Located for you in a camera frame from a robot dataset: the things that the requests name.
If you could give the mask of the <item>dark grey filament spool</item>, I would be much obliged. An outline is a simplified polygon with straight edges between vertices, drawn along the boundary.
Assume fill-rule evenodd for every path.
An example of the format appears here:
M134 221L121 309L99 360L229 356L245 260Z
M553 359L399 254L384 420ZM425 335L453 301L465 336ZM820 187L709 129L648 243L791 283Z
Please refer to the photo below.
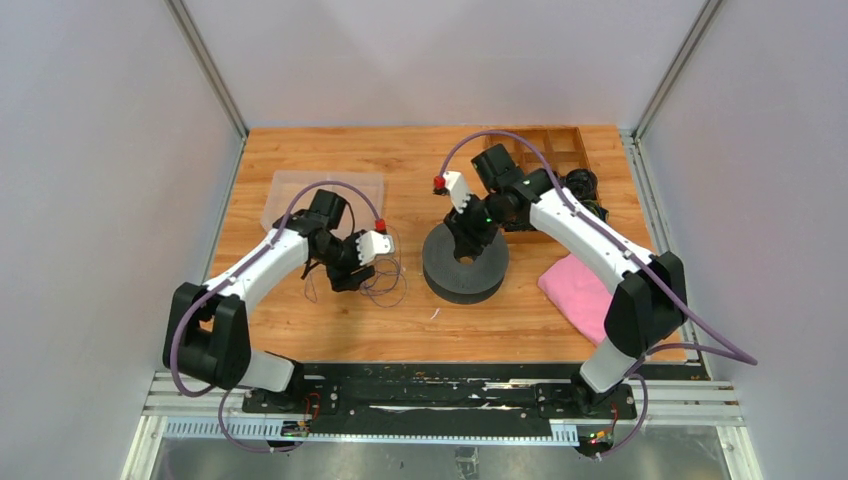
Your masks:
M494 241L470 263L454 256L454 238L440 224L427 235L422 246L422 273L427 285L440 298L455 304L480 303L501 287L508 270L510 254L505 237L498 232Z

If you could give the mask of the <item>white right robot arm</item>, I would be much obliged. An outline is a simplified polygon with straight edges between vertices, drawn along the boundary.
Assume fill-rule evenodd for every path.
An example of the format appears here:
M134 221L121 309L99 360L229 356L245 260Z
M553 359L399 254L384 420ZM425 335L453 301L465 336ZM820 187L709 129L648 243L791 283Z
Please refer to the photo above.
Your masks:
M598 416L611 404L611 389L685 322L682 261L670 252L655 255L616 232L580 204L548 162L526 173L497 144L474 157L472 166L484 197L446 166L433 180L434 193L451 200L445 223L460 255L481 254L498 228L521 219L565 246L611 293L605 338L580 367L571 390L580 414Z

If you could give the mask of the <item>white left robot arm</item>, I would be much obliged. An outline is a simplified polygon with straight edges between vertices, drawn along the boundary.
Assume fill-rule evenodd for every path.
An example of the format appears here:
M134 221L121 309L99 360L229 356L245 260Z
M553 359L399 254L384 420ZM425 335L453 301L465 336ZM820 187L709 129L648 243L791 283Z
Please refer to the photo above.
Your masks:
M378 257L394 252L386 222L372 201L370 230L339 238L348 201L332 192L332 181L313 183L296 194L314 195L306 209L289 205L266 236L224 273L202 283L185 282L173 294L162 361L178 390L200 397L215 388L260 389L283 413L306 400L303 366L285 356L253 348L249 316L291 273L324 266L336 292L356 291L375 274Z

